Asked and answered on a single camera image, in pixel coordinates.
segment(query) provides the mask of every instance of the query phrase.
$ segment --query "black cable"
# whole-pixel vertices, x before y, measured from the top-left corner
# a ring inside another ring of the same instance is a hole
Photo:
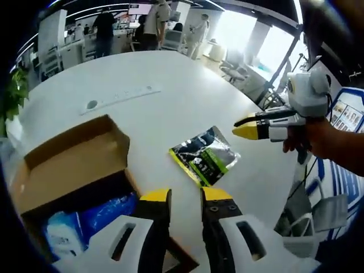
[[[326,94],[327,98],[328,98],[328,114],[330,112],[330,123],[331,123],[331,120],[332,120],[332,97],[331,97],[331,94],[330,93],[327,93]],[[303,183],[306,183],[306,180],[307,180],[307,177],[310,175],[312,169],[313,169],[313,166],[316,164],[317,162],[317,158],[314,160],[311,168],[309,169],[308,173],[305,175],[305,178],[303,178],[303,180],[301,181],[301,183],[295,188],[295,190],[292,192],[292,194],[290,196],[288,196],[287,200],[289,200],[295,193],[296,191],[298,190],[298,188],[303,184]]]

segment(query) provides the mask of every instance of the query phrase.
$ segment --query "small round hole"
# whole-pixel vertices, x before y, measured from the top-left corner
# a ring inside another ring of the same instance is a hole
[[[88,104],[87,104],[87,109],[94,109],[95,107],[97,106],[97,101],[90,101]]]

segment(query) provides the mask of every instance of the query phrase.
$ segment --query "cardboard box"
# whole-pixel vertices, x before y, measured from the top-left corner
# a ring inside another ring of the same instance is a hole
[[[42,226],[59,211],[79,212],[130,192],[130,139],[108,116],[80,124],[28,155],[11,187],[18,213],[38,250],[51,262]]]

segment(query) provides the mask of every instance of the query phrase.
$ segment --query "desk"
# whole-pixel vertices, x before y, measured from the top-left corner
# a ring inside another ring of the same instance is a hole
[[[79,114],[90,100],[147,85],[162,91]],[[145,51],[92,60],[51,77],[30,93],[19,119],[22,143],[29,152],[75,125],[109,114],[130,136],[128,168],[142,193],[172,189],[170,234],[201,263],[198,272],[209,272],[200,190],[168,149],[216,125],[241,154],[216,186],[230,193],[243,213],[254,214],[273,228],[291,189],[297,155],[282,153],[281,143],[232,134],[236,120],[258,110],[200,63],[177,52]]]

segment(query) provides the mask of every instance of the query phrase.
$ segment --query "human hand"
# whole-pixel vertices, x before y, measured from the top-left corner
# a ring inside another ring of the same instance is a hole
[[[315,156],[322,159],[329,158],[334,143],[338,141],[339,132],[326,118],[319,121],[307,120],[304,130],[300,130],[299,133],[294,127],[288,128],[288,138],[283,142],[283,152],[293,151],[308,141]]]

